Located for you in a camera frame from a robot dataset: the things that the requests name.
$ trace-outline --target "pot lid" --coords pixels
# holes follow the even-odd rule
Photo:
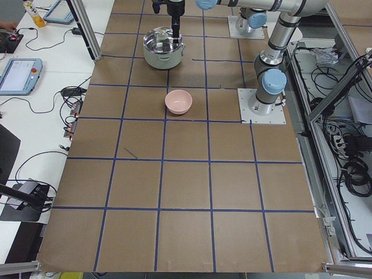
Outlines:
[[[168,27],[157,27],[148,32],[144,37],[144,47],[153,53],[170,53],[178,50],[182,46],[182,36],[178,39],[178,44],[173,41],[173,31]]]

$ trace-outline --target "robotic arm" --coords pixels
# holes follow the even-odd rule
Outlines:
[[[216,5],[241,7],[243,20],[238,22],[238,27],[247,30],[245,24],[248,18],[260,24],[263,20],[263,11],[280,11],[273,34],[267,47],[261,51],[255,60],[255,71],[259,88],[249,104],[251,110],[257,115],[267,115],[275,106],[277,96],[281,94],[287,83],[285,74],[278,70],[283,60],[283,54],[288,43],[299,25],[301,17],[310,16],[324,8],[329,0],[196,0],[199,8],[208,10]],[[180,36],[180,17],[185,12],[185,0],[152,0],[155,13],[159,13],[160,5],[167,5],[167,12],[172,17],[174,43],[178,43]]]
[[[301,17],[315,14],[324,8],[327,2],[328,0],[196,0],[201,9],[225,5],[281,12],[266,49],[261,51],[255,60],[259,87],[248,102],[253,113],[265,116],[274,109],[276,99],[287,83],[285,74],[278,67],[288,43]]]
[[[173,42],[178,44],[181,26],[180,19],[185,13],[185,0],[152,0],[153,12],[158,14],[162,4],[167,5],[167,13],[172,17]]]

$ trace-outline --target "pot handle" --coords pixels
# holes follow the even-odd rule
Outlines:
[[[170,56],[165,56],[165,57],[159,56],[159,60],[161,61],[168,61],[169,59],[170,59]]]

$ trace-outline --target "person's hand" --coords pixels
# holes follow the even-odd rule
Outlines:
[[[13,32],[17,28],[17,25],[18,23],[16,22],[4,22],[2,25],[2,28],[4,28],[5,30],[9,32]]]

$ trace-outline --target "blue joint cap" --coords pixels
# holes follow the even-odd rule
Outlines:
[[[248,24],[251,28],[259,28],[266,24],[267,15],[265,13],[255,13],[248,19]]]
[[[209,10],[217,5],[218,0],[196,0],[196,5],[202,10]]]
[[[263,75],[262,86],[271,95],[282,93],[287,84],[287,77],[281,70],[270,69]]]

